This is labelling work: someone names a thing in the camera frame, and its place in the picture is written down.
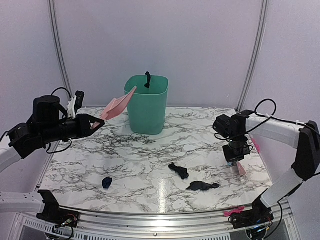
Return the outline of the pink plastic dustpan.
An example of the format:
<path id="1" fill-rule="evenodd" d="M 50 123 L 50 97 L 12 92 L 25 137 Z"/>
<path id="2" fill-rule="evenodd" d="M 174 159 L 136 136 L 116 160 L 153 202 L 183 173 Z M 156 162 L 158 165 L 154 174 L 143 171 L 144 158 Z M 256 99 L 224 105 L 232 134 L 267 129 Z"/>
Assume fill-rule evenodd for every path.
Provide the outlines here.
<path id="1" fill-rule="evenodd" d="M 127 108 L 136 90 L 137 86 L 134 86 L 128 94 L 120 98 L 114 98 L 102 111 L 99 119 L 108 121 L 119 116 Z"/>

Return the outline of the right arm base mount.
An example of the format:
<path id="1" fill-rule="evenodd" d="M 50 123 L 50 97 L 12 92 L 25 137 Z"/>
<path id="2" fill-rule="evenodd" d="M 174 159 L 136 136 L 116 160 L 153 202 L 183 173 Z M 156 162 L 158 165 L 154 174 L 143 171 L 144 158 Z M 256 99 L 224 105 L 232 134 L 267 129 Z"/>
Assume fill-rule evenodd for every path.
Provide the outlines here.
<path id="1" fill-rule="evenodd" d="M 228 221 L 233 225 L 234 229 L 271 223 L 274 220 L 272 209 L 262 203 L 261 197 L 255 199 L 251 207 L 252 209 L 250 210 L 231 214 Z"/>

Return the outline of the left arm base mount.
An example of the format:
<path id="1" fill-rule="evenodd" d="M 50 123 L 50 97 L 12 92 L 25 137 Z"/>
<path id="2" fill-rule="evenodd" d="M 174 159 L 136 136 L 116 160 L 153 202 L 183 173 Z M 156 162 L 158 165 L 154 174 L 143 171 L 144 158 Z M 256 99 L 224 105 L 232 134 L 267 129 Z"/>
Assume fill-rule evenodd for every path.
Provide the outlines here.
<path id="1" fill-rule="evenodd" d="M 64 225 L 76 228 L 78 225 L 79 212 L 73 210 L 62 209 L 49 190 L 39 190 L 38 193 L 42 197 L 44 209 L 37 213 L 36 217 L 40 220 L 56 224 L 58 227 Z"/>

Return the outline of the pink hand brush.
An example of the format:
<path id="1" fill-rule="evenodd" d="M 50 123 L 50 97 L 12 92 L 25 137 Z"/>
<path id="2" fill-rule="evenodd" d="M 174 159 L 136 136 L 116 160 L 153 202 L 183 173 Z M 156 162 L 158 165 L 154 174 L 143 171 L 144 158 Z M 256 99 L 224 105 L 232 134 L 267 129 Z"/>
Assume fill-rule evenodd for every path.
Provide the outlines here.
<path id="1" fill-rule="evenodd" d="M 242 166 L 240 161 L 236 162 L 236 164 L 234 164 L 234 166 L 231 167 L 231 170 L 234 174 L 241 177 L 247 174 L 245 168 Z"/>

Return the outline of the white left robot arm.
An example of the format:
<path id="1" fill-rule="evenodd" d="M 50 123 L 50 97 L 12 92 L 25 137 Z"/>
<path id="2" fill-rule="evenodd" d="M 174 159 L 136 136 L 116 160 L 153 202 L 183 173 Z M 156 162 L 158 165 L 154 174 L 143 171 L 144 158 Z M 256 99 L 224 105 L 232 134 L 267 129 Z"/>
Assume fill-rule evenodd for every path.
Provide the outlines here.
<path id="1" fill-rule="evenodd" d="M 105 121 L 88 114 L 69 117 L 55 95 L 44 95 L 33 101 L 29 120 L 9 130 L 0 139 L 0 170 L 30 156 L 39 149 L 58 141 L 72 141 L 92 136 Z M 67 217 L 49 190 L 18 193 L 1 192 L 2 213 L 33 212 L 41 220 L 61 222 Z"/>

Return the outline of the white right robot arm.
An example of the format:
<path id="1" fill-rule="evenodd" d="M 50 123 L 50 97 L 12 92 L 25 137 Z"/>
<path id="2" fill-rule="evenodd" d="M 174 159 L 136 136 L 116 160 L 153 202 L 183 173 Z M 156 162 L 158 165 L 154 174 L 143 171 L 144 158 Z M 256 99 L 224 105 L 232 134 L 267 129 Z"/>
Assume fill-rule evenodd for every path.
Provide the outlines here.
<path id="1" fill-rule="evenodd" d="M 228 167 L 222 146 L 223 142 L 214 140 L 214 151 L 209 161 L 214 167 L 211 174 L 221 184 L 215 190 L 216 200 L 213 209 L 235 208 L 249 205 L 267 187 L 274 184 L 292 165 L 296 150 L 290 146 L 261 136 L 253 136 L 250 141 L 253 152 L 241 162 L 247 174 L 241 177 L 236 167 Z M 320 178 L 314 177 L 304 183 L 287 199 L 296 217 L 320 215 Z"/>

